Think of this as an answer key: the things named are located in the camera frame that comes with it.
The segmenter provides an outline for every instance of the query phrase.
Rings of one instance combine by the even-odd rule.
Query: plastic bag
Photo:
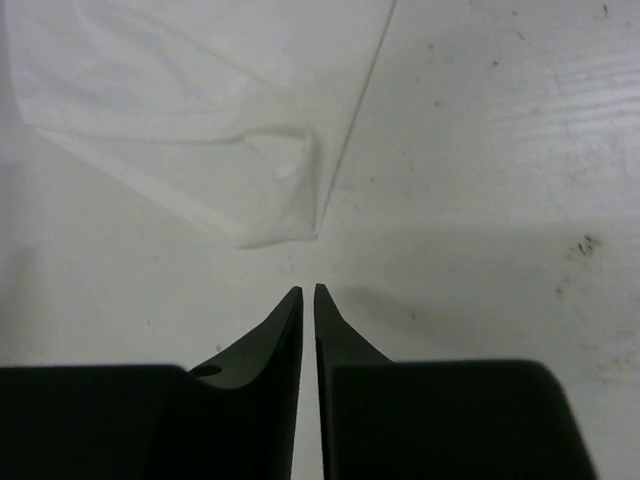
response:
[[[391,0],[8,0],[24,121],[232,243],[317,234]]]

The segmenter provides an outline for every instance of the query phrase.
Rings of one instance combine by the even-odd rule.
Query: white surface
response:
[[[220,241],[315,238],[393,0],[7,0],[23,120]]]
[[[3,77],[2,361],[191,366],[302,285],[294,478],[321,478],[325,282],[392,358],[546,362],[602,478],[637,478],[640,4],[607,6],[399,2],[319,239],[256,251],[30,132]]]

